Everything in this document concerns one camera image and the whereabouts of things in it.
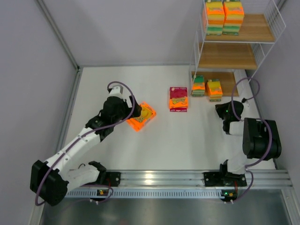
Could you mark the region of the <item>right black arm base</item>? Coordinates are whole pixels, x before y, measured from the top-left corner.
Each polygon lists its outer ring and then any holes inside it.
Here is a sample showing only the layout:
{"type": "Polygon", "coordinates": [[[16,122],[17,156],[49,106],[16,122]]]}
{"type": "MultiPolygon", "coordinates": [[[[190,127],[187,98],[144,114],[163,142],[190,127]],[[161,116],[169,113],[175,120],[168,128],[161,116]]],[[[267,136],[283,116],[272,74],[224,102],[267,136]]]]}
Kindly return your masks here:
{"type": "Polygon", "coordinates": [[[220,164],[216,172],[204,172],[206,187],[246,187],[247,181],[244,174],[234,174],[228,171],[228,160],[220,164]]]}

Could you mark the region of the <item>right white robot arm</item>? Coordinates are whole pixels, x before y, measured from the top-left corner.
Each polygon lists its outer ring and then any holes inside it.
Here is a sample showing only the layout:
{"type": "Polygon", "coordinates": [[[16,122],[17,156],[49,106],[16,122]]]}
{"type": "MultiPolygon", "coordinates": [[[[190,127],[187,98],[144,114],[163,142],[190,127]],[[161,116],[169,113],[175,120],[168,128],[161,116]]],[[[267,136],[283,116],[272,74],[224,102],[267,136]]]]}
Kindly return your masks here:
{"type": "Polygon", "coordinates": [[[223,121],[227,135],[242,135],[242,153],[227,159],[220,165],[216,175],[223,186],[246,186],[245,164],[247,159],[268,161],[279,158],[282,145],[277,123],[274,120],[261,121],[255,118],[241,118],[244,105],[239,101],[215,105],[217,115],[223,121]]]}

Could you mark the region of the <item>yellow sponge pack green box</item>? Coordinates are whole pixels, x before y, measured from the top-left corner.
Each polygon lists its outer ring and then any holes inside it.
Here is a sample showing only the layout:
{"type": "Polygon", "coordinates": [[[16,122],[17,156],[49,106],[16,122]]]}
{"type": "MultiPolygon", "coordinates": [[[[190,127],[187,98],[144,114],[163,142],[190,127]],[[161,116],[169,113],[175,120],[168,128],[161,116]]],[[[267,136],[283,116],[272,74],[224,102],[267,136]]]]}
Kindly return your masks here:
{"type": "Polygon", "coordinates": [[[205,0],[202,11],[206,35],[220,36],[223,32],[225,12],[221,0],[205,0]]]}

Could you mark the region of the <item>Sponge Daddy yellow sponge box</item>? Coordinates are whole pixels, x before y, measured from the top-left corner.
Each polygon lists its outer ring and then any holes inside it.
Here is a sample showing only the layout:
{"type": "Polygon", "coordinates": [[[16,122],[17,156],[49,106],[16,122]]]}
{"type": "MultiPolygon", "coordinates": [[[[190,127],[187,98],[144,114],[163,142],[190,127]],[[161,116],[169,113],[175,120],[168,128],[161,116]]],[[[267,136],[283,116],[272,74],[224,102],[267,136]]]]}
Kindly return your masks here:
{"type": "Polygon", "coordinates": [[[218,79],[208,80],[206,89],[210,102],[220,102],[223,96],[221,83],[218,79]]]}

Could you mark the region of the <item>green sponge orange pack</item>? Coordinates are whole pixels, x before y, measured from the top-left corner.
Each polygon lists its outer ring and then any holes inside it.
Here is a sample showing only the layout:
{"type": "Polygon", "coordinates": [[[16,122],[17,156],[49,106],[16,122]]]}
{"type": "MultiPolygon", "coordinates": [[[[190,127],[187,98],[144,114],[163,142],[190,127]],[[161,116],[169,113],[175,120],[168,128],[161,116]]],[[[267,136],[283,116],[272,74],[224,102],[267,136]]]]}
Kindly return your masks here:
{"type": "Polygon", "coordinates": [[[205,80],[203,75],[193,75],[191,96],[202,97],[205,94],[205,80]]]}

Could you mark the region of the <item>Scrub Daddy orange box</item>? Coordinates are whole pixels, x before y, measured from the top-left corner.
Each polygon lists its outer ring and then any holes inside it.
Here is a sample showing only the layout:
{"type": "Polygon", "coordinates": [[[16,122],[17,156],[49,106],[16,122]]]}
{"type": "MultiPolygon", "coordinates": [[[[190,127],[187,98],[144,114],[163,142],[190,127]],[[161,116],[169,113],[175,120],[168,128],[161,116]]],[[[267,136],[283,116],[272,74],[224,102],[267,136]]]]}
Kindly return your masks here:
{"type": "Polygon", "coordinates": [[[127,124],[136,132],[139,132],[156,116],[154,108],[146,102],[142,102],[140,106],[142,107],[141,115],[127,120],[127,124]]]}

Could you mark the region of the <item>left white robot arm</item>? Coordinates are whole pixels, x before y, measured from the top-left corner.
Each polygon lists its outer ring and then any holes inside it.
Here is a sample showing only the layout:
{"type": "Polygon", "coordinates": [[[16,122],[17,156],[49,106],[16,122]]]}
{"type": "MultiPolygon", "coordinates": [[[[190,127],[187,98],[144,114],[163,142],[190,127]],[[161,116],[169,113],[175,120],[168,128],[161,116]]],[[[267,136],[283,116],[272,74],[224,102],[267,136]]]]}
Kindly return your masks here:
{"type": "Polygon", "coordinates": [[[30,189],[36,194],[35,204],[43,203],[55,206],[66,194],[81,186],[106,185],[106,168],[96,161],[82,163],[75,168],[89,150],[101,143],[114,130],[114,127],[141,114],[142,108],[135,97],[129,97],[132,106],[126,100],[110,96],[104,102],[99,114],[91,118],[77,137],[62,150],[45,161],[36,161],[31,169],[30,189]]]}

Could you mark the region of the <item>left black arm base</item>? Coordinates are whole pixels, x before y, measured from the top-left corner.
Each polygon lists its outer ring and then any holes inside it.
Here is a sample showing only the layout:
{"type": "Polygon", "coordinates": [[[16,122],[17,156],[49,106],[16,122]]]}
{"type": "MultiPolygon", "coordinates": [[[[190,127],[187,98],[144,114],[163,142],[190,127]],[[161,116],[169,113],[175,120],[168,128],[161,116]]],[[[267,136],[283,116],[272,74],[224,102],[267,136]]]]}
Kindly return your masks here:
{"type": "Polygon", "coordinates": [[[110,187],[118,187],[120,184],[120,179],[120,172],[106,172],[103,184],[110,187]]]}

